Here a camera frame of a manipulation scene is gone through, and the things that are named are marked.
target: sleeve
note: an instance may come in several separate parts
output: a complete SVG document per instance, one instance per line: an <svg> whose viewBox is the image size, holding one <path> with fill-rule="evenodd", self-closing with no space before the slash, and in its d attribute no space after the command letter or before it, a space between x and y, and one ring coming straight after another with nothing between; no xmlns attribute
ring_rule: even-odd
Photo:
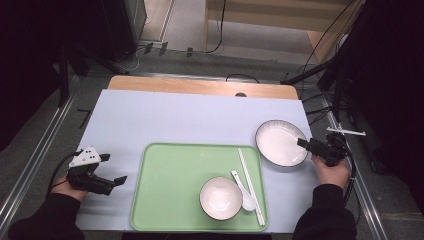
<svg viewBox="0 0 424 240"><path fill-rule="evenodd" d="M312 207L299 219L293 240L351 240L355 236L355 219L343 205L343 189L332 184L316 187Z"/></svg>
<svg viewBox="0 0 424 240"><path fill-rule="evenodd" d="M84 240L84 234L75 225L80 205L75 198L52 193L34 215L10 227L9 239Z"/></svg>

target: white spoon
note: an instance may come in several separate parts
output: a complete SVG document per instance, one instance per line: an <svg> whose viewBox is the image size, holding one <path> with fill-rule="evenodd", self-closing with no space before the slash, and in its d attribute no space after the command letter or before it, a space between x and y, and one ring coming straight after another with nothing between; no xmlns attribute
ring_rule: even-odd
<svg viewBox="0 0 424 240"><path fill-rule="evenodd" d="M240 181L240 177L236 170L232 170L231 174L236 180L237 185L239 186L241 193L243 195L243 203L242 207L247 211L253 211L256 209L255 199L253 199L252 195L244 188L243 183Z"/></svg>

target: robotic hand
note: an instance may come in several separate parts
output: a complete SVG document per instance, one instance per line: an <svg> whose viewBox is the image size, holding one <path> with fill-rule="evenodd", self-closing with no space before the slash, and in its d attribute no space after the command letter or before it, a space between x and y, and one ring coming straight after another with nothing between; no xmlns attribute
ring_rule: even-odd
<svg viewBox="0 0 424 240"><path fill-rule="evenodd" d="M346 138L341 133L329 133L326 135L327 143L311 138L310 141L297 139L297 145L310 151L313 155L325 160L325 165L334 167L346 157Z"/></svg>
<svg viewBox="0 0 424 240"><path fill-rule="evenodd" d="M99 163L109 158L110 154L99 155L96 149L88 147L69 164L66 179L75 189L109 195L114 187L123 185L127 180L127 176L123 176L110 181L94 174Z"/></svg>

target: white plate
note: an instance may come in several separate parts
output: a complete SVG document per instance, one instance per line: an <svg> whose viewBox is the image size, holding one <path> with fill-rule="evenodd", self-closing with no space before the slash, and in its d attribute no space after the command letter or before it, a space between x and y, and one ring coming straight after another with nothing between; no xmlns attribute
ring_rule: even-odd
<svg viewBox="0 0 424 240"><path fill-rule="evenodd" d="M200 191L200 204L211 218L227 220L240 210L243 195L237 184L225 177L212 178Z"/></svg>
<svg viewBox="0 0 424 240"><path fill-rule="evenodd" d="M283 120L262 124L256 132L259 151L269 161L284 167L295 166L305 160L308 151L297 145L305 135L295 125Z"/></svg>

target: metal frame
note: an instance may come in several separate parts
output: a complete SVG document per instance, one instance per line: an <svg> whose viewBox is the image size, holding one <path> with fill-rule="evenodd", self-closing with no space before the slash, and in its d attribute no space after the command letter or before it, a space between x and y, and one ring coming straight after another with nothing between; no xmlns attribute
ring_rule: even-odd
<svg viewBox="0 0 424 240"><path fill-rule="evenodd" d="M323 99L323 105L324 107L329 107L330 104L326 99ZM330 112L327 114L328 120L330 121L330 125L333 128L342 127L341 123L337 123L336 118L334 115ZM354 184L354 188L356 192L358 193L359 202L361 203L361 207L363 210L363 213L365 215L365 218L367 219L368 225L371 230L371 234L373 235L374 239L378 240L386 240L388 239L387 234L384 230L383 222L381 221L380 215L375 208L374 201L371 198L370 193L368 192L367 186L365 185L364 179L362 178L362 175L360 173L360 170L356 168L356 181Z"/></svg>
<svg viewBox="0 0 424 240"><path fill-rule="evenodd" d="M44 157L46 156L51 143L53 142L56 133L58 132L63 120L68 114L69 108L74 100L75 92L78 89L80 81L77 76L70 81L71 93L68 100L61 108L58 108L50 121L46 131L44 132L41 140L38 142L37 147L32 153L27 165L22 171L18 181L4 202L0 210L0 239L3 239L9 225L17 212L26 192L28 191L32 180L34 179L39 167L41 166Z"/></svg>

